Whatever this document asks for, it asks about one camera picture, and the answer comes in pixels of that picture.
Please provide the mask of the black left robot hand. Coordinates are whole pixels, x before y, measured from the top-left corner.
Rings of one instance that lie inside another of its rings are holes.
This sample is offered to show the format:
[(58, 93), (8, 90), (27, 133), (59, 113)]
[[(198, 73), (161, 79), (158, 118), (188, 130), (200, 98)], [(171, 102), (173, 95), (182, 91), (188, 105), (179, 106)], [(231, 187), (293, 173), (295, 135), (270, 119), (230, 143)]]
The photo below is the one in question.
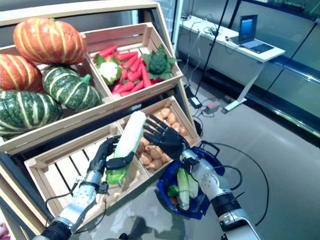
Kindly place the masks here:
[(93, 160), (89, 163), (87, 173), (94, 171), (102, 175), (104, 170), (120, 170), (131, 163), (135, 155), (133, 151), (124, 157), (115, 157), (107, 161), (107, 157), (115, 151), (120, 137), (120, 135), (110, 137), (99, 146)]

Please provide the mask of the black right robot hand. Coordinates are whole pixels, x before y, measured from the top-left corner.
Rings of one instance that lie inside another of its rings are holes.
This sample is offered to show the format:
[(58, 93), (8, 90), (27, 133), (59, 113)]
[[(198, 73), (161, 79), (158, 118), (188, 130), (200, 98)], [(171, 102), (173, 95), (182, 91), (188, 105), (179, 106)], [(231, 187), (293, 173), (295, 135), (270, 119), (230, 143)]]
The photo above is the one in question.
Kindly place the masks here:
[(143, 125), (146, 132), (143, 137), (151, 144), (160, 147), (171, 159), (178, 161), (191, 151), (188, 141), (172, 127), (169, 127), (155, 115), (150, 114)]

